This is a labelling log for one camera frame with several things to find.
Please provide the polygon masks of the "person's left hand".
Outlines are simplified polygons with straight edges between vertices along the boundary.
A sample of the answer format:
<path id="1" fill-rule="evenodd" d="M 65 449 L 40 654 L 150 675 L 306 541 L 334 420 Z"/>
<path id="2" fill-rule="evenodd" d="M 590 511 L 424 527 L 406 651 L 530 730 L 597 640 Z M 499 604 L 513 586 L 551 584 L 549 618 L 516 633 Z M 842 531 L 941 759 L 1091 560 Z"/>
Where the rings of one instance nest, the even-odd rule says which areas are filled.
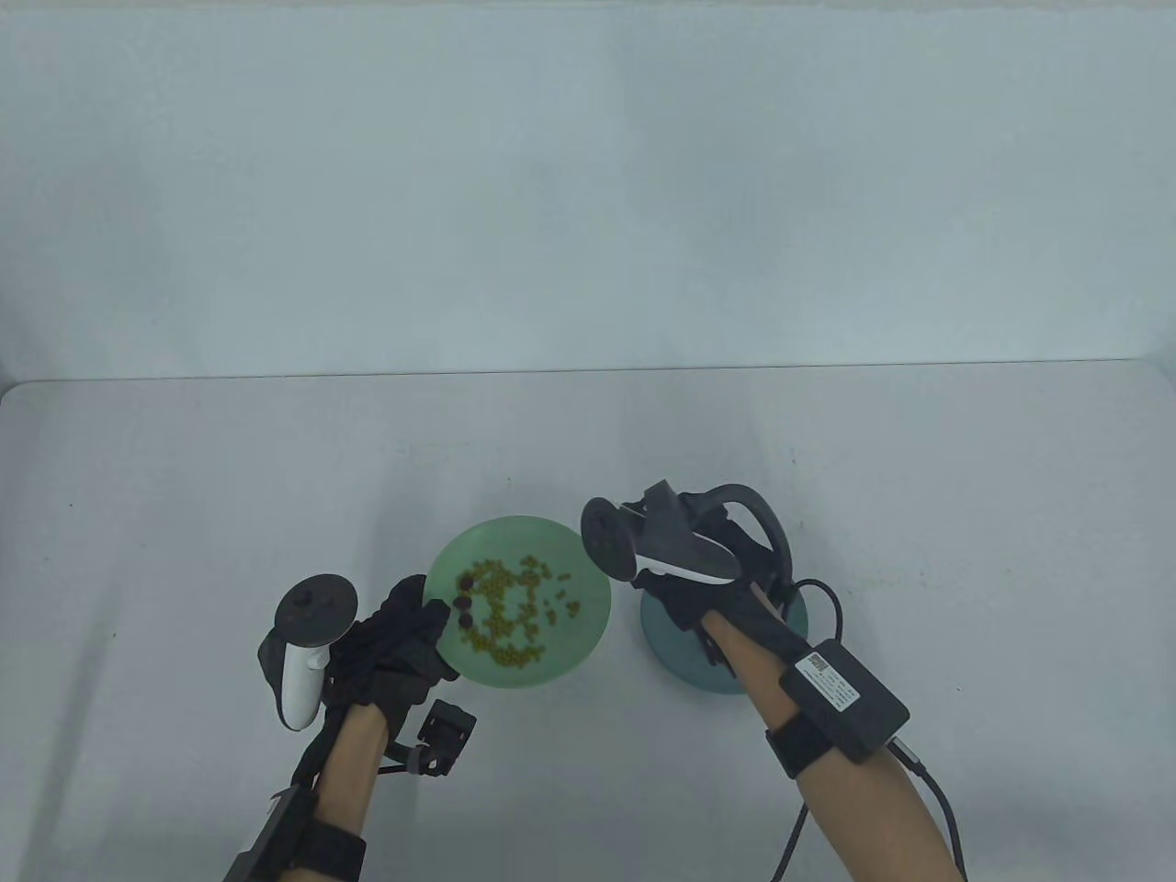
<path id="1" fill-rule="evenodd" d="M 425 702 L 440 682 L 459 679 L 437 652 L 449 604 L 425 600 L 422 572 L 400 580 L 369 617 L 330 647 L 322 690 L 326 708 L 372 706 L 387 722 Z"/>

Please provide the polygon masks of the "person's right hand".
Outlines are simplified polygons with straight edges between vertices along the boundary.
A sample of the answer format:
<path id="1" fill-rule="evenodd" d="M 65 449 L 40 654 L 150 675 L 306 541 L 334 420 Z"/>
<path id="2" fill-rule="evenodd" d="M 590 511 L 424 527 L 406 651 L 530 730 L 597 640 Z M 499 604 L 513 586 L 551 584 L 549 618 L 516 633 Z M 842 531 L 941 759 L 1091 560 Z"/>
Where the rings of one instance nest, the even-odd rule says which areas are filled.
<path id="1" fill-rule="evenodd" d="M 768 626 L 761 622 L 768 617 L 767 608 L 753 589 L 764 594 L 776 609 L 791 604 L 797 589 L 793 584 L 788 543 L 783 542 L 777 552 L 757 542 L 726 512 L 711 512 L 701 517 L 694 532 L 723 546 L 739 560 L 739 577 L 724 584 L 709 584 L 676 572 L 659 574 L 643 568 L 632 582 L 633 587 L 659 600 L 664 614 L 683 632 L 702 635 L 703 620 L 710 613 L 742 629 L 750 628 L 751 633 L 766 632 Z"/>

